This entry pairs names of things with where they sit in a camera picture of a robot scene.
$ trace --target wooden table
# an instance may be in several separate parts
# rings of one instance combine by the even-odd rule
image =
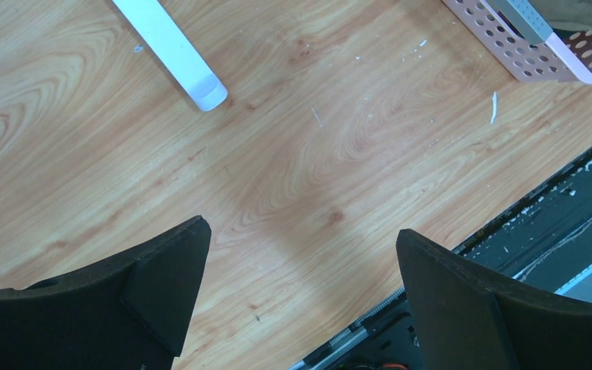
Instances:
[[[109,1],[0,1],[0,288],[203,214],[174,368],[288,368],[402,283],[399,229],[453,247],[592,145],[592,86],[514,81],[440,1],[162,3],[213,112]]]

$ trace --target perforated basket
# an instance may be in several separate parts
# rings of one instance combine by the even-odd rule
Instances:
[[[510,18],[506,18],[502,9],[495,11],[486,1],[443,1],[519,81],[559,80],[592,84],[592,30],[576,32],[569,39],[562,40],[527,0],[500,0],[514,7],[514,13],[510,10],[513,14]],[[539,42],[533,45],[520,35],[521,29],[532,32],[547,29],[549,35],[540,36],[536,40]]]

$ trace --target gray fabric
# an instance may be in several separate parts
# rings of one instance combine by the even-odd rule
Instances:
[[[592,0],[528,0],[554,29],[592,29]]]

